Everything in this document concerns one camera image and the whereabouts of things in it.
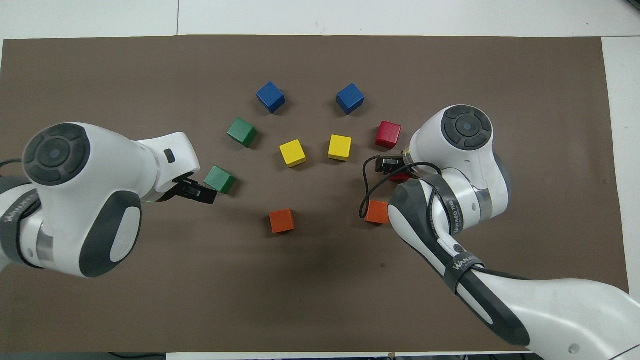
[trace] orange cube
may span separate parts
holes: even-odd
[[[271,231],[274,234],[284,233],[296,227],[293,223],[293,212],[291,209],[283,209],[269,213],[269,220],[271,221]]]
[[[387,213],[387,206],[387,202],[369,200],[369,210],[364,220],[374,224],[388,223],[389,213]]]

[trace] circular button pad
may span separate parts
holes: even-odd
[[[59,124],[34,136],[22,160],[30,180],[54,186],[78,175],[89,160],[89,153],[89,138],[83,127]]]
[[[486,145],[492,133],[489,118],[480,109],[467,105],[447,109],[441,127],[444,138],[451,145],[467,151]]]

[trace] white robotic arm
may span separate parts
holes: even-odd
[[[58,124],[29,142],[22,162],[28,179],[0,177],[0,270],[14,262],[100,276],[134,247],[141,200],[211,204],[216,195],[188,179],[200,165],[184,133],[135,142]]]
[[[389,201],[393,228],[495,334],[546,360],[640,358],[640,304],[599,282],[531,281],[487,270],[454,235],[501,214],[508,175],[494,156],[492,125],[477,108],[429,119],[404,152],[428,161]]]

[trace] green cube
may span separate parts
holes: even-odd
[[[243,146],[249,147],[253,139],[255,139],[255,136],[258,135],[258,131],[253,125],[241,118],[237,118],[233,125],[231,125],[229,131],[227,131],[227,134]]]
[[[209,175],[204,179],[204,183],[211,186],[213,190],[220,193],[228,193],[236,179],[224,169],[213,167]]]

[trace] brown tabletop surface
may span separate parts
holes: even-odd
[[[268,81],[287,99],[274,115],[255,96]],[[345,116],[335,96],[352,82],[366,100]],[[136,248],[103,277],[10,265],[0,352],[519,350],[390,225],[358,217],[362,162],[401,151],[452,104],[489,115],[513,178],[505,214],[459,242],[495,270],[627,291],[599,38],[5,40],[2,159],[47,126],[87,122],[132,140],[183,131],[196,180],[213,165],[238,180],[212,206],[145,204]],[[236,117],[259,132],[249,149],[226,134]],[[403,127],[394,150],[374,145],[382,120]],[[332,134],[353,138],[347,162],[327,158]],[[294,139],[307,162],[287,168],[278,146]],[[296,228],[272,234],[268,214],[284,208]]]

